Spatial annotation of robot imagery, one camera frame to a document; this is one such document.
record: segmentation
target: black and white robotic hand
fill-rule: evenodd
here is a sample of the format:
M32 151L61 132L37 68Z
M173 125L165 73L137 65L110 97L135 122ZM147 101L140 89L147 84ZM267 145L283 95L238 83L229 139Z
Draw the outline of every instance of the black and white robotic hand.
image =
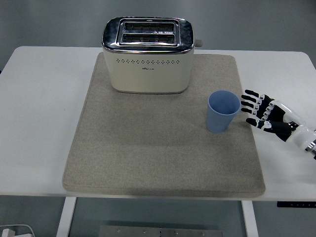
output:
M305 121L282 102L245 90L242 95L244 106L241 111L256 118L246 122L266 132L275 133L282 141L291 142L305 152L312 153L316 159L316 132L306 126Z

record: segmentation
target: blue cup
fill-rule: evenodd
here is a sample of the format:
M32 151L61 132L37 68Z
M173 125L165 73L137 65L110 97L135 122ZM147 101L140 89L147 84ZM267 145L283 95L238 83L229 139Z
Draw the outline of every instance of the blue cup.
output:
M225 131L240 111L240 99L227 90L214 91L208 97L206 126L213 133Z

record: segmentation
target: beige mat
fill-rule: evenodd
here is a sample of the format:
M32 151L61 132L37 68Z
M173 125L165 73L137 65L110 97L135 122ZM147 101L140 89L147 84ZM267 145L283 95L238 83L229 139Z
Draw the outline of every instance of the beige mat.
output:
M174 95L115 91L100 53L69 152L63 186L106 195L252 198L265 190L246 114L206 128L209 94L242 94L234 57L194 55L189 87Z

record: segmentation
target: white cable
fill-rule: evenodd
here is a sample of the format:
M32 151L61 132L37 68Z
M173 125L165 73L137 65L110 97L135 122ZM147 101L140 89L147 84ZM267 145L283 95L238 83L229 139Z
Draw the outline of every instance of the white cable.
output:
M35 237L33 229L29 225L26 225L26 224L2 225L0 227L10 227L10 226L25 226L25 227L28 227L31 230L33 237Z

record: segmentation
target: toaster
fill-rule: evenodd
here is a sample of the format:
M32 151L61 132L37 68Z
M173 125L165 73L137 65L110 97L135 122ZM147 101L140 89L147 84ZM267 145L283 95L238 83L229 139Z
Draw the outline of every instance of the toaster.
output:
M120 92L169 94L190 80L195 37L180 18L117 17L103 31L111 85Z

